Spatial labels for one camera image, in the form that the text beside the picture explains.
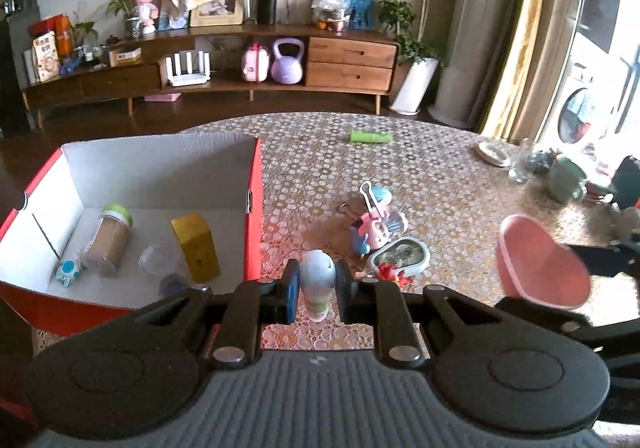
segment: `kettlebell handle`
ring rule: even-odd
[[[273,54],[275,55],[276,59],[279,60],[282,57],[282,54],[280,54],[279,47],[285,43],[291,43],[291,44],[297,45],[300,48],[300,52],[296,56],[296,59],[298,61],[302,60],[302,55],[305,53],[305,44],[303,44],[300,40],[296,38],[280,38],[279,40],[274,41]]]

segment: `gray ribbed surface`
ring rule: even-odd
[[[190,411],[152,433],[92,442],[47,431],[29,446],[597,448],[607,444],[590,430],[535,442],[478,430],[444,408],[420,374],[383,367],[371,351],[266,351],[254,367],[216,374]]]

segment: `green lid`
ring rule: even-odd
[[[114,213],[121,215],[127,222],[129,222],[129,227],[133,227],[133,217],[131,216],[131,213],[129,213],[129,210],[124,206],[119,204],[107,204],[104,206],[102,211],[113,211]]]

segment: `picture frame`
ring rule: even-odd
[[[203,4],[190,13],[190,27],[240,25],[243,20],[242,0],[223,0]]]

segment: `red toy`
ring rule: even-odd
[[[396,266],[395,264],[389,265],[385,262],[381,263],[378,266],[378,279],[393,282],[398,287],[404,287],[405,285],[410,284],[411,280],[408,280],[404,277],[404,269],[398,272],[398,274],[393,273],[393,270],[397,268],[398,266]]]

